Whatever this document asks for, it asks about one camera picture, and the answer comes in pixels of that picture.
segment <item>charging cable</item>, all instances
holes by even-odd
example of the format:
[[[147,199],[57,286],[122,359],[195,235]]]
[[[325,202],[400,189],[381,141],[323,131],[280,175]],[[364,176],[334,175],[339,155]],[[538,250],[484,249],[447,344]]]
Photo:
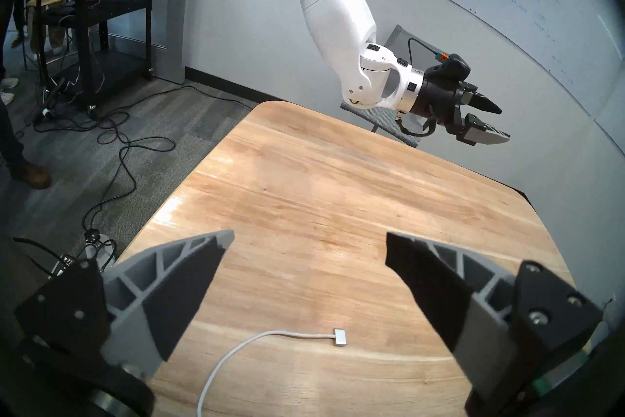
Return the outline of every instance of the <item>charging cable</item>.
[[[345,330],[341,330],[339,328],[334,329],[334,334],[306,334],[302,332],[274,330],[274,331],[265,331],[255,336],[252,336],[252,338],[249,338],[248,340],[242,342],[239,346],[237,346],[236,348],[233,348],[228,353],[226,353],[217,362],[217,365],[215,365],[215,368],[212,369],[211,375],[208,377],[208,380],[206,381],[206,385],[204,385],[204,389],[202,390],[202,393],[199,396],[198,417],[202,417],[202,404],[204,403],[204,397],[206,397],[206,393],[208,392],[208,388],[211,386],[212,379],[215,378],[215,375],[217,375],[217,372],[219,371],[221,365],[223,365],[224,362],[228,358],[230,358],[232,355],[234,355],[237,351],[239,351],[241,348],[243,348],[247,344],[251,343],[252,341],[258,340],[259,338],[263,338],[264,336],[270,336],[272,334],[275,334],[278,336],[288,336],[289,338],[301,338],[302,340],[334,340],[335,346],[347,345],[347,338],[345,336]]]

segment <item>wooden tabletop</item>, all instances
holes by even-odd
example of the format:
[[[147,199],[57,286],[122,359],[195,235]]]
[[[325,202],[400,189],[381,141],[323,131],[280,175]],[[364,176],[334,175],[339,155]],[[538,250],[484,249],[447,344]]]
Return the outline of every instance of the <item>wooden tabletop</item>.
[[[493,150],[505,149],[493,146]],[[572,282],[532,207],[495,181],[287,102],[265,102],[173,192],[123,257],[234,229],[204,302],[151,380],[154,415],[464,415],[470,385],[386,259],[398,231],[482,252],[516,274],[534,259]]]

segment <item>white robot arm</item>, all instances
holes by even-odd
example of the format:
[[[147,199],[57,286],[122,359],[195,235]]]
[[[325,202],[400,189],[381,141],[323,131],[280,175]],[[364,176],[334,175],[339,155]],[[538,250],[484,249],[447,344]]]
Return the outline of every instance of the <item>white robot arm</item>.
[[[494,103],[478,94],[475,86],[464,82],[470,68],[460,56],[443,54],[443,65],[421,72],[376,44],[376,23],[365,0],[300,2],[321,57],[341,79],[345,102],[361,109],[392,109],[397,112],[400,129],[413,136],[428,136],[436,124],[441,124],[468,144],[495,144],[510,139],[509,135],[472,114],[464,119],[460,115],[460,104],[501,112]],[[391,95],[383,97],[391,69],[399,73],[399,84]],[[425,134],[411,133],[403,127],[401,116],[407,112],[428,118]]]

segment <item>black metal cart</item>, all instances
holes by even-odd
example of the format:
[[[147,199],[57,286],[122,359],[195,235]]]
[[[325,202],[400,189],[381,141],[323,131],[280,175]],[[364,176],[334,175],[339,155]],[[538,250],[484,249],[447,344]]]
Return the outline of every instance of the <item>black metal cart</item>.
[[[146,58],[110,50],[107,21],[143,9],[146,10]],[[74,29],[79,61],[63,69],[57,78],[77,79],[73,87],[76,99],[89,112],[96,108],[98,100],[123,89],[139,75],[151,78],[151,13],[152,0],[72,0],[49,7],[46,11],[41,7],[41,0],[36,0],[35,27],[42,84],[50,90],[55,86],[46,66],[45,25]],[[100,50],[92,53],[89,49],[89,29],[95,25],[99,26]]]

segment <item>magnetic connector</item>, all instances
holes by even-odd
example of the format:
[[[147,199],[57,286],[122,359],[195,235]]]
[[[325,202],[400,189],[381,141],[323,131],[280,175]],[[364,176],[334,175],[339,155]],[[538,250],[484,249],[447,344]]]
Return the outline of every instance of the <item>magnetic connector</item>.
[[[334,329],[334,345],[335,346],[347,345],[347,337],[345,336],[345,330],[341,330],[340,328]]]

